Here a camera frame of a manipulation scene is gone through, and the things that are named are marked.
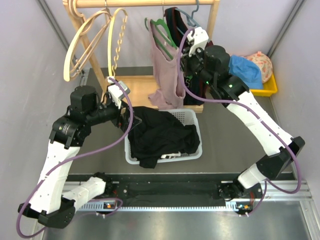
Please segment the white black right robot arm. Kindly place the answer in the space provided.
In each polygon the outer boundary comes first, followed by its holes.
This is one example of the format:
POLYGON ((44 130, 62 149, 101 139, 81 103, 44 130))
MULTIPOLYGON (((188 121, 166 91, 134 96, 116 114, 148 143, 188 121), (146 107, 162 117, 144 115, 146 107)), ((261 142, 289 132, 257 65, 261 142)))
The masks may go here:
POLYGON ((259 105, 249 87, 230 73, 230 55, 219 45, 180 46, 178 66, 186 76, 198 77, 212 96, 211 103, 222 104, 237 116, 261 144, 265 156, 241 172, 220 192, 233 190, 232 198, 245 198, 261 181, 271 182, 290 164, 305 145, 302 137, 284 131, 259 105))

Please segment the green plastic hanger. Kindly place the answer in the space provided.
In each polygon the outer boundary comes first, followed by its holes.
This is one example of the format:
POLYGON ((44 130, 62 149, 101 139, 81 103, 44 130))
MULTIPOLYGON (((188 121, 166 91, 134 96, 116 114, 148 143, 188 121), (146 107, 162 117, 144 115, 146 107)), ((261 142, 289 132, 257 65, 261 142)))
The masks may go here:
POLYGON ((165 16, 164 8, 162 8, 162 12, 163 12, 162 18, 159 18, 157 20, 149 19, 146 17, 144 19, 144 26, 148 32, 150 31, 149 26, 154 28, 155 32, 151 31, 154 42, 166 54, 166 56, 170 60, 173 60, 174 57, 172 56, 168 47, 171 47, 174 50, 176 50, 177 45, 175 44, 171 36, 169 27, 164 20, 164 16, 165 16))

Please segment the black white striped tank top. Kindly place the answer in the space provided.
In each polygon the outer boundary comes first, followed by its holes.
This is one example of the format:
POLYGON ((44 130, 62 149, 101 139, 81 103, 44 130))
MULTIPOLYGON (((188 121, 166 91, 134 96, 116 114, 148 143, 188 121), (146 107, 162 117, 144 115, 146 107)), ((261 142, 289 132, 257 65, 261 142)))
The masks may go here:
POLYGON ((172 159, 172 158, 177 158, 180 156, 181 156, 181 152, 176 152, 176 153, 163 154, 160 158, 161 159, 172 159))

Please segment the navy maroon-trimmed jersey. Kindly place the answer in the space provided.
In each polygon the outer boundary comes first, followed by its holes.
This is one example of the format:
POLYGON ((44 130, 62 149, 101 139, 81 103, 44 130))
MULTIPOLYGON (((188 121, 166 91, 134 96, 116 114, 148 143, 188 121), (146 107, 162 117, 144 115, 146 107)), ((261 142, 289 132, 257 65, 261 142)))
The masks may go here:
MULTIPOLYGON (((170 35, 177 47, 180 46, 181 40, 185 32, 188 30, 188 27, 184 23, 181 12, 177 10, 176 7, 167 8, 164 11, 164 16, 166 20, 166 24, 170 31, 170 35)), ((197 76, 188 76, 184 78, 184 83, 188 90, 201 98, 206 98, 205 91, 207 90, 206 85, 199 80, 197 76)), ((200 106, 204 102, 198 99, 193 98, 188 93, 183 100, 184 105, 188 106, 200 106)))

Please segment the pink tank top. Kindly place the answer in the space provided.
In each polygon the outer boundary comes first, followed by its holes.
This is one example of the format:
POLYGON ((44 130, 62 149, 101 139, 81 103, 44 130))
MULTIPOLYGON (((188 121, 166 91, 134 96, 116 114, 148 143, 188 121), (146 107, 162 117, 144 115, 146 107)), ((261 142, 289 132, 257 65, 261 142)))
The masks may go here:
POLYGON ((155 32, 154 27, 150 25, 148 27, 153 76, 158 86, 154 93, 148 95, 148 99, 152 105, 160 110, 180 109, 184 105, 186 92, 178 79, 177 57, 179 48, 168 47, 173 56, 173 60, 170 60, 154 41, 151 32, 155 32))

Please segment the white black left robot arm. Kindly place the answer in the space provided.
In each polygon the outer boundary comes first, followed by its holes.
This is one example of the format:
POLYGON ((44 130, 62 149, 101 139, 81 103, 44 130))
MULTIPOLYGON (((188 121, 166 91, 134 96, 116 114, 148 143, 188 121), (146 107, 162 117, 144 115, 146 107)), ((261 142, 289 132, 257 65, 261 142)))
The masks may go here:
POLYGON ((39 224, 63 229, 73 219, 76 211, 94 198, 109 198, 114 191, 111 178, 97 172, 86 182, 63 193, 63 188, 72 162, 79 156, 92 127, 112 121, 117 128, 129 131, 133 122, 133 110, 128 109, 126 116, 122 109, 129 104, 123 102, 129 90, 120 83, 107 88, 104 104, 98 100, 98 93, 93 86, 76 87, 70 94, 70 105, 66 113, 52 125, 49 136, 47 156, 38 184, 25 203, 18 207, 18 216, 36 219, 39 224))

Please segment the beige wooden hanger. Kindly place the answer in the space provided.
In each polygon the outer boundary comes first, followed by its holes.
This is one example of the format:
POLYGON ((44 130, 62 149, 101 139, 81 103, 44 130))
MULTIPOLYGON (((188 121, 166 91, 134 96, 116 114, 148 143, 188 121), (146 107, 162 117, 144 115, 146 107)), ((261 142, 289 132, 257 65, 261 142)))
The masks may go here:
POLYGON ((69 82, 75 79, 83 70, 86 63, 90 63, 97 80, 103 84, 104 83, 104 75, 100 68, 97 58, 95 57, 94 51, 100 42, 103 34, 105 33, 109 23, 111 21, 112 15, 107 8, 103 8, 96 13, 94 13, 89 18, 86 18, 83 13, 80 13, 77 10, 77 1, 76 0, 66 0, 64 2, 65 9, 67 10, 71 22, 76 30, 76 33, 69 45, 67 50, 67 54, 64 60, 63 66, 63 79, 66 82, 69 82), (97 17, 104 16, 105 24, 101 27, 99 32, 95 35, 93 40, 89 40, 87 33, 92 28, 94 21, 97 17), (84 52, 83 54, 75 59, 73 63, 73 59, 75 57, 75 52, 78 45, 82 43, 84 52))

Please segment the small black tank top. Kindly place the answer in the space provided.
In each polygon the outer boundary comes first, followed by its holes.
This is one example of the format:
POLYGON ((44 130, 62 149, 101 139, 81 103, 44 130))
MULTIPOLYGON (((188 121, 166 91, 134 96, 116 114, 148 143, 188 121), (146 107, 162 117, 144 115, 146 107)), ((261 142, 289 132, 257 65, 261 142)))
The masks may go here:
POLYGON ((139 158, 139 166, 145 169, 154 169, 158 163, 158 157, 139 158))

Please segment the blue plastic hanger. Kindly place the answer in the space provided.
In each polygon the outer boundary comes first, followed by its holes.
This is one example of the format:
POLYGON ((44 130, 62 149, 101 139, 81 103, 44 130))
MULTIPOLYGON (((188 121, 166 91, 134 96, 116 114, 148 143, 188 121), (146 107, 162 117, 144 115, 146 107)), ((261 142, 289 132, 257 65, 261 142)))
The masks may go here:
POLYGON ((200 27, 201 25, 194 19, 194 14, 196 12, 198 12, 199 10, 199 7, 200 7, 200 1, 199 0, 196 0, 196 9, 194 9, 191 14, 188 14, 187 12, 185 12, 184 10, 180 9, 180 8, 176 8, 175 10, 180 12, 181 14, 183 14, 185 17, 186 17, 186 21, 187 21, 187 24, 192 27, 192 28, 198 28, 200 27))

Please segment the yellow metal-hook hanger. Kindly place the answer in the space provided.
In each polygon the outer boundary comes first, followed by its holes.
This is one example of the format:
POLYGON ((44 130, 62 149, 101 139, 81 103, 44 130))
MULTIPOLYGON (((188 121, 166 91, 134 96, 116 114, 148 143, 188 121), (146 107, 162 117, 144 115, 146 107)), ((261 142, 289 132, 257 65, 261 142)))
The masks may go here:
POLYGON ((108 29, 107 34, 107 68, 110 77, 116 77, 118 68, 118 61, 125 35, 126 25, 128 21, 128 13, 123 7, 117 8, 114 13, 111 13, 108 7, 108 1, 104 1, 104 8, 106 10, 106 26, 108 29), (114 27, 118 15, 123 14, 121 19, 121 26, 118 35, 114 36, 114 27))

